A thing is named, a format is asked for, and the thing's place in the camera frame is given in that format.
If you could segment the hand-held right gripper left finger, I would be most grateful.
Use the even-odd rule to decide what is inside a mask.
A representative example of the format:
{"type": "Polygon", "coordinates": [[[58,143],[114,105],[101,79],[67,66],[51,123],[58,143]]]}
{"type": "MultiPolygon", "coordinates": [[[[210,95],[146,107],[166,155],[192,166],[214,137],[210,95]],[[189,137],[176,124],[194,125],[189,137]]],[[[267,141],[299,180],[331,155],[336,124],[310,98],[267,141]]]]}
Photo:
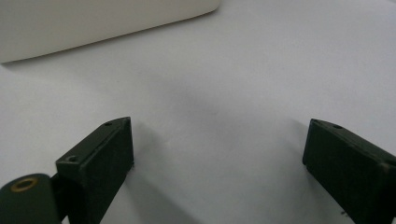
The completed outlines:
{"type": "Polygon", "coordinates": [[[99,126],[56,161],[60,217],[70,224],[99,224],[133,166],[131,119],[99,126]]]}

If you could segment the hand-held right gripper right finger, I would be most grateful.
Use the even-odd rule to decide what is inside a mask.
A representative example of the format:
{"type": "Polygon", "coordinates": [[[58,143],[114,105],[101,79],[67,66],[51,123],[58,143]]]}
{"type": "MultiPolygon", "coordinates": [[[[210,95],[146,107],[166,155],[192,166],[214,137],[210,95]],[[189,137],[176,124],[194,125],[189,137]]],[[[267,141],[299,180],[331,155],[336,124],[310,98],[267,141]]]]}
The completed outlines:
{"type": "Polygon", "coordinates": [[[311,119],[303,164],[355,224],[396,218],[396,156],[348,129],[311,119]]]}

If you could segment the cream plastic tray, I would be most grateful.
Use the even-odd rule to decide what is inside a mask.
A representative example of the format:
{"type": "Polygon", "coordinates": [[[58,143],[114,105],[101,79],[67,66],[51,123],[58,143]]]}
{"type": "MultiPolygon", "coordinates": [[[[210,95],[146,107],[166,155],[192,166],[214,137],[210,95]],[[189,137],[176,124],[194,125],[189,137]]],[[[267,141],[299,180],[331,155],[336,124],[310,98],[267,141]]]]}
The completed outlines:
{"type": "Polygon", "coordinates": [[[0,0],[0,63],[198,17],[221,0],[0,0]]]}

